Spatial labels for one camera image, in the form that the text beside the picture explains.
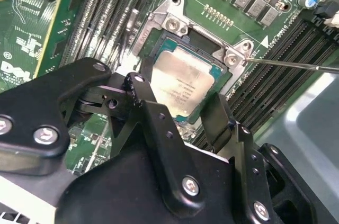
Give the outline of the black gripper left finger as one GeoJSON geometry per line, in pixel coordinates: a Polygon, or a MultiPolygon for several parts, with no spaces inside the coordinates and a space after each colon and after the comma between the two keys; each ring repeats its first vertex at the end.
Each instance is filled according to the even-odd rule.
{"type": "Polygon", "coordinates": [[[76,103],[97,87],[107,100],[116,99],[113,117],[142,128],[164,204],[175,215],[188,218],[205,205],[204,188],[193,160],[166,106],[157,103],[144,76],[129,73],[118,88],[106,87],[110,69],[84,58],[1,94],[1,118],[9,126],[1,132],[1,153],[13,163],[1,170],[14,174],[45,175],[56,170],[69,143],[72,116],[85,115],[76,103]]]}

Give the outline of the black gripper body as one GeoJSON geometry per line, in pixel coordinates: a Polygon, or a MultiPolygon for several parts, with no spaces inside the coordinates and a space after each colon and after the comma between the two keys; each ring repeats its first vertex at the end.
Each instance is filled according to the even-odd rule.
{"type": "Polygon", "coordinates": [[[235,201],[234,168],[187,145],[207,190],[207,204],[193,218],[165,206],[144,145],[134,146],[75,179],[61,197],[57,223],[245,223],[235,201]]]}

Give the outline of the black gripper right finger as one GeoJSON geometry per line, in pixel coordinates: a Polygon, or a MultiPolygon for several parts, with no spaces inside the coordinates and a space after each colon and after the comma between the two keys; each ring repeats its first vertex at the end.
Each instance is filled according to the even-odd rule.
{"type": "Polygon", "coordinates": [[[214,153],[233,167],[232,212],[238,223],[316,222],[305,182],[277,148],[254,143],[223,96],[212,94],[200,116],[214,153]]]}

